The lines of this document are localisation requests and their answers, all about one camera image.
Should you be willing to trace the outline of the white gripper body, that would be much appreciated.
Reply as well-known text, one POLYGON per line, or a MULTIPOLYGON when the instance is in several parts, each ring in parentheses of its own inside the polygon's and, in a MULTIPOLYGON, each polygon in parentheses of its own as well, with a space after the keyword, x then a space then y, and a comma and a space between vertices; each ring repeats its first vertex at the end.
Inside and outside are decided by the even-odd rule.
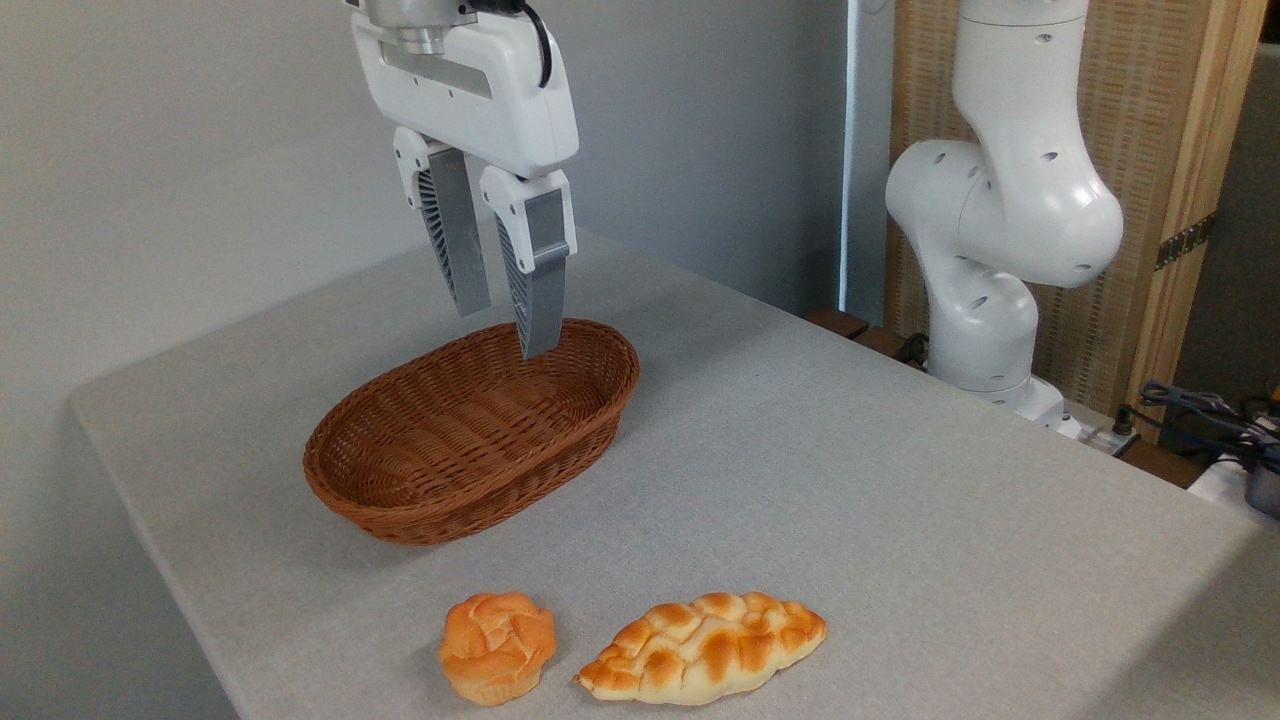
POLYGON ((440 54, 403 50, 364 12, 351 26, 372 100, 398 126, 524 178, 577 154, 559 45, 529 18, 483 13, 444 33, 440 54))

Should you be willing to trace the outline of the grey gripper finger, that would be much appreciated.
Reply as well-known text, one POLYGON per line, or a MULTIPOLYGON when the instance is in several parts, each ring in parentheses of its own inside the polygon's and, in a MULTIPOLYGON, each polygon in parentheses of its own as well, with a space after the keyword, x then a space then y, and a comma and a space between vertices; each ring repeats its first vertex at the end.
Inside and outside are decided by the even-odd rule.
POLYGON ((579 251, 567 176, 521 179, 488 167, 480 179, 493 210, 522 355, 553 350, 564 316, 566 263, 579 251))
POLYGON ((460 315, 490 307, 465 154, 403 126, 393 146, 407 202, 424 219, 460 315))

